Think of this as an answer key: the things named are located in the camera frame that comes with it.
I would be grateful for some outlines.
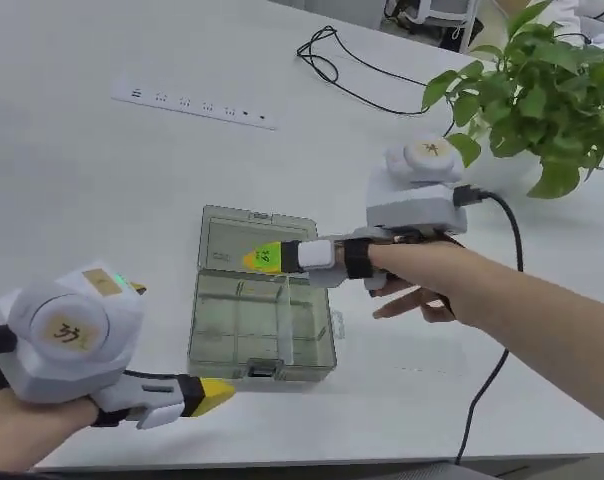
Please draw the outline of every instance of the hand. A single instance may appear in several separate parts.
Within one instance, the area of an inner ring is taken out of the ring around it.
[[[407,288],[411,292],[377,310],[375,318],[390,318],[420,308],[429,322],[455,320],[437,294],[445,295],[457,320],[471,324],[482,312],[483,294],[490,290],[492,279],[510,269],[472,251],[448,242],[420,245],[371,245],[371,263],[397,275],[400,280],[372,292],[382,297]]]
[[[22,471],[87,427],[98,408],[86,398],[58,405],[32,405],[6,388],[0,372],[0,470]]]

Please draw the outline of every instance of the white desk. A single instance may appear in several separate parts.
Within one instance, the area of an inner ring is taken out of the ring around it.
[[[418,126],[445,129],[449,113],[438,106],[398,119],[323,84],[294,53],[325,23],[247,0],[0,0],[0,294],[104,258],[149,287],[132,368],[184,371],[205,204],[310,217],[325,234],[362,225],[369,167]],[[358,54],[422,80],[468,61],[332,23]],[[417,87],[345,60],[340,67],[365,95],[420,102]],[[124,69],[252,103],[280,129],[112,101]],[[528,270],[604,300],[604,175],[566,200],[515,208]],[[466,244],[512,263],[497,209],[474,208],[470,226]],[[88,429],[41,467],[451,458],[500,347],[416,315],[373,321],[375,302],[358,282],[333,291],[331,303],[346,318],[346,339],[337,370],[315,389],[241,393],[200,419],[150,431]],[[376,396],[385,383],[388,394]],[[467,450],[469,458],[592,452],[604,452],[604,423],[514,359],[480,404]]]

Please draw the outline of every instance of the transparent plastic box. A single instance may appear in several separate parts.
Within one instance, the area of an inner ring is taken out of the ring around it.
[[[264,243],[313,238],[315,222],[305,218],[204,207],[190,373],[317,382],[335,368],[326,289],[304,274],[265,275],[242,264]]]

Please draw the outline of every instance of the green led light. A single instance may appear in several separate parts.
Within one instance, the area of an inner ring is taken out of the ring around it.
[[[127,282],[126,279],[122,275],[120,275],[119,273],[116,273],[114,275],[114,277],[115,277],[115,281],[118,282],[123,287],[128,287],[129,286],[129,282]]]

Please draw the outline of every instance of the plant pot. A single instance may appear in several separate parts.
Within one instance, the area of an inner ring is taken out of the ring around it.
[[[496,158],[491,152],[488,135],[477,139],[480,156],[464,170],[462,182],[502,195],[526,195],[540,178],[540,158],[529,152],[513,157]]]

